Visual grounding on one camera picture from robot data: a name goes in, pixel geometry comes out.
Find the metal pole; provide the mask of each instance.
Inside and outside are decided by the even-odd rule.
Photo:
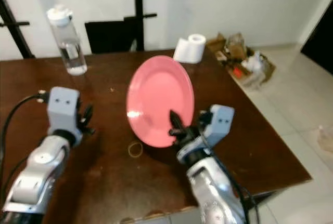
[[[10,34],[12,35],[23,58],[25,58],[25,59],[26,58],[35,58],[35,56],[31,53],[20,28],[17,26],[17,22],[14,18],[14,15],[12,14],[6,0],[0,0],[0,15],[4,21],[4,24],[8,25]]]
[[[143,0],[135,0],[135,14],[136,14],[136,43],[137,51],[145,50],[144,43],[144,12],[143,12]]]

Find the white wall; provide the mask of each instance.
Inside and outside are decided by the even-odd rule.
[[[312,31],[320,22],[323,14],[325,13],[326,9],[330,5],[332,0],[320,0],[319,3],[316,5],[313,13],[311,14],[307,24],[305,25],[303,31],[301,32],[299,43],[304,45],[308,38],[310,37]]]
[[[217,31],[225,35],[241,31],[248,45],[297,42],[319,1],[145,0],[145,11],[158,13],[157,18],[145,21],[146,47],[147,49],[171,48],[175,47],[181,36],[186,37],[190,33],[198,32],[213,37]],[[37,57],[59,55],[45,19],[45,11],[54,3],[64,3],[74,11],[74,23],[82,37],[82,47],[86,54],[90,53],[90,47],[84,22],[121,20],[124,16],[134,14],[134,0],[8,0],[8,2],[17,20],[31,22],[31,26],[21,29],[33,54]],[[1,49],[0,59],[12,57],[4,55]]]
[[[0,28],[0,60],[17,59],[19,57],[21,57],[21,53],[13,41],[9,30],[7,28]]]

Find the black door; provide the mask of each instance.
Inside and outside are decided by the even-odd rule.
[[[333,74],[333,3],[329,5],[320,22],[301,51],[321,67]]]

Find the chair backrest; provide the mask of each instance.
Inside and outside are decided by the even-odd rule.
[[[94,54],[129,51],[136,36],[136,21],[98,21],[85,23]]]

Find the black cable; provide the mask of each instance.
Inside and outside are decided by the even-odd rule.
[[[10,120],[11,120],[12,116],[14,115],[14,113],[17,111],[18,108],[20,108],[20,106],[22,104],[24,104],[25,102],[28,102],[31,99],[40,98],[40,96],[41,96],[41,94],[36,94],[36,95],[31,95],[31,96],[28,96],[28,97],[22,99],[19,103],[17,103],[17,105],[14,106],[14,108],[10,111],[9,115],[7,116],[7,119],[5,121],[5,124],[2,128],[1,135],[0,135],[0,182],[2,182],[2,180],[3,180],[4,160],[5,160],[5,150],[6,150],[6,141],[5,140],[6,140],[6,134],[7,134],[7,129],[8,129]]]
[[[249,196],[252,204],[254,205],[254,208],[255,208],[255,213],[256,213],[256,216],[257,216],[257,224],[260,224],[260,217],[259,217],[259,210],[258,210],[258,205],[257,203],[255,202],[252,194],[243,186],[241,186],[236,180],[235,178],[232,176],[232,174],[228,171],[228,169],[225,167],[225,165],[220,161],[219,158],[217,158],[215,152],[213,151],[213,149],[209,146],[208,142],[207,142],[207,139],[206,137],[204,136],[202,130],[200,129],[200,124],[198,125],[198,129],[199,129],[199,133],[203,139],[203,143],[204,145],[207,147],[207,149],[209,149],[209,152],[210,154],[212,155],[212,157],[215,159],[215,161],[217,162],[217,164],[219,165],[220,169],[226,174],[226,176],[228,177],[228,179],[230,180],[230,182],[232,183],[232,185],[234,186],[234,188],[236,189],[237,191],[237,194],[239,196],[239,199],[240,199],[240,203],[242,205],[242,208],[244,210],[244,216],[245,216],[245,222],[247,224],[250,224],[250,220],[249,220],[249,212],[248,212],[248,209],[246,208],[246,205],[245,205],[245,198],[244,198],[244,195],[242,193],[242,189],[244,191],[246,191],[247,195]]]
[[[16,165],[15,167],[10,171],[9,173],[9,176],[3,186],[3,189],[2,189],[2,202],[5,202],[6,200],[6,192],[7,192],[7,188],[8,188],[8,185],[11,181],[11,178],[13,177],[13,175],[15,174],[16,170],[28,159],[28,155],[23,158],[22,160],[20,160]]]

